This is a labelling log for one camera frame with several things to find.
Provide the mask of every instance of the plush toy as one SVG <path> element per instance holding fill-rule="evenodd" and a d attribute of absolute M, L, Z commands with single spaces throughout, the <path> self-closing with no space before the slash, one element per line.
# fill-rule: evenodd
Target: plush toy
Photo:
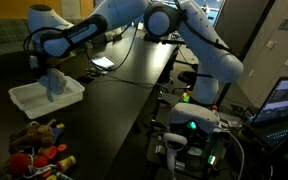
<path fill-rule="evenodd" d="M 6 161 L 7 174 L 13 177 L 21 177 L 29 172 L 29 165 L 32 164 L 32 159 L 25 153 L 16 153 L 9 157 Z"/>
<path fill-rule="evenodd" d="M 9 153 L 15 154 L 28 146 L 50 147 L 53 142 L 52 119 L 47 125 L 33 125 L 10 137 Z"/>

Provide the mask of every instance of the white container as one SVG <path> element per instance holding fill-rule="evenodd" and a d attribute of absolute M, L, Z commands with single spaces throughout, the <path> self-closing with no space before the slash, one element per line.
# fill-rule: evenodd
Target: white container
<path fill-rule="evenodd" d="M 12 88 L 8 93 L 13 103 L 24 111 L 28 118 L 35 119 L 83 99 L 85 88 L 71 77 L 65 78 L 67 82 L 64 93 L 52 94 L 53 102 L 47 99 L 45 87 L 38 82 Z"/>

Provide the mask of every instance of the white device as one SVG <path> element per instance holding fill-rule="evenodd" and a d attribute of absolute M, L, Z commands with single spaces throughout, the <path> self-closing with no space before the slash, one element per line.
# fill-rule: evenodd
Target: white device
<path fill-rule="evenodd" d="M 206 134 L 212 134 L 219 126 L 220 116 L 217 111 L 198 106 L 196 104 L 177 103 L 171 112 L 170 124 L 183 124 L 194 121 Z"/>
<path fill-rule="evenodd" d="M 182 150 L 183 147 L 187 144 L 187 139 L 184 136 L 173 134 L 173 133 L 165 133 L 163 135 L 163 140 L 166 145 L 166 157 L 167 157 L 167 167 L 170 171 L 174 172 L 175 168 L 175 157 L 177 152 Z"/>

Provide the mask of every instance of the computer screen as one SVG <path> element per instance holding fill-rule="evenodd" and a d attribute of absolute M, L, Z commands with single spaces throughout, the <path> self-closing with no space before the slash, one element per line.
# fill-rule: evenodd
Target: computer screen
<path fill-rule="evenodd" d="M 270 123 L 284 118 L 288 118 L 288 77 L 282 77 L 277 81 L 260 111 L 253 118 L 253 124 Z"/>

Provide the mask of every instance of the table surface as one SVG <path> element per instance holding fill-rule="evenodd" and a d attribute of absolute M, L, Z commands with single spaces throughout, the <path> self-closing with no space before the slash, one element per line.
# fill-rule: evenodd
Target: table surface
<path fill-rule="evenodd" d="M 108 56 L 117 64 L 125 58 L 132 38 L 89 49 L 91 57 Z M 150 83 L 138 86 L 111 77 L 96 77 L 85 87 L 83 100 L 35 119 L 46 123 L 52 118 L 65 125 L 60 143 L 67 144 L 65 156 L 73 155 L 77 165 L 74 179 L 104 179 L 123 141 L 144 106 L 153 85 L 163 70 L 173 45 L 162 45 L 135 38 L 125 63 L 109 75 L 128 81 Z M 66 61 L 60 70 L 76 79 L 90 67 L 84 53 Z M 30 74 L 0 79 L 0 167 L 10 156 L 8 138 L 30 122 L 10 100 L 8 90 L 34 82 Z"/>

